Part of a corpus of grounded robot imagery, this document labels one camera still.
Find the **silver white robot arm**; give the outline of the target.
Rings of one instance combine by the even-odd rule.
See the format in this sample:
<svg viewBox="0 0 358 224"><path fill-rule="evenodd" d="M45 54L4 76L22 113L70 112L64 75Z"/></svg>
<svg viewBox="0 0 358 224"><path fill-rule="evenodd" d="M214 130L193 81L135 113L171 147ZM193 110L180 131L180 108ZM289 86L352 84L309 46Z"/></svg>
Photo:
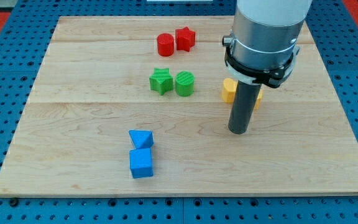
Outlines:
<svg viewBox="0 0 358 224"><path fill-rule="evenodd" d="M238 0L222 40L229 72L248 85L279 87L295 66L298 36L311 0Z"/></svg>

